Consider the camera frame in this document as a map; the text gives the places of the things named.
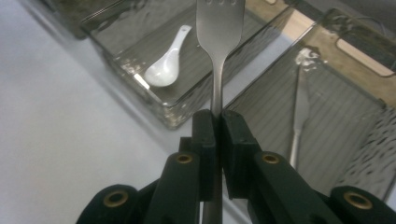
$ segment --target screw hole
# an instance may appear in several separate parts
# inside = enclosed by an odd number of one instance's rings
[[[103,200],[103,204],[107,207],[118,207],[128,200],[128,193],[125,190],[115,190],[108,193]]]
[[[268,154],[264,154],[262,156],[262,160],[267,162],[267,163],[270,163],[270,164],[276,164],[276,163],[279,162],[279,158],[278,157],[273,156],[273,155],[268,155]]]
[[[189,162],[192,161],[192,156],[180,155],[180,156],[177,157],[177,161],[180,162],[180,163],[183,163],[183,164],[189,163]]]
[[[370,200],[368,200],[366,197],[359,193],[355,193],[353,191],[348,191],[344,193],[344,199],[352,204],[353,206],[359,208],[359,209],[371,209],[373,207],[373,204]]]

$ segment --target metal fork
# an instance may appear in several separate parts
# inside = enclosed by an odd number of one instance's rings
[[[222,110],[222,69],[227,56],[239,44],[244,23],[245,0],[197,0],[197,36],[213,63],[210,110],[219,119]]]
[[[227,56],[238,46],[243,30],[245,0],[197,0],[197,36],[213,63],[213,91],[210,110],[217,142],[222,110],[222,71]],[[204,203],[203,223],[222,223],[222,172],[219,148],[216,152],[213,198]]]

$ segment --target tray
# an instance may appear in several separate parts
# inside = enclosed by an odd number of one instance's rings
[[[396,141],[392,140],[396,139],[392,109],[396,50],[394,43],[348,15],[335,9],[328,12],[227,108],[245,117],[263,150],[287,158],[297,90],[296,58],[306,48],[318,53],[320,60],[306,72],[310,108],[300,144],[299,173],[324,194],[336,185],[349,184],[384,198],[396,168]],[[381,119],[393,124],[379,127],[384,123]],[[388,145],[372,144],[385,136]],[[375,156],[368,150],[374,150]]]
[[[253,13],[262,4],[267,6],[266,10],[272,10],[272,15]],[[241,44],[225,64],[225,82],[280,34],[277,28],[285,24],[291,10],[283,1],[271,4],[247,1]],[[167,51],[183,24],[192,29],[181,48],[177,81],[168,87],[150,86],[143,74]],[[196,37],[194,0],[120,3],[85,20],[82,28],[116,74],[141,96],[166,127],[175,129],[208,100],[212,64]]]

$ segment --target spoon bowl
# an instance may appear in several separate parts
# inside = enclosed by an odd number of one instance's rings
[[[177,32],[175,40],[165,54],[152,64],[144,75],[144,79],[151,86],[165,87],[177,80],[179,72],[179,59],[181,45],[191,30],[188,25],[182,25]]]

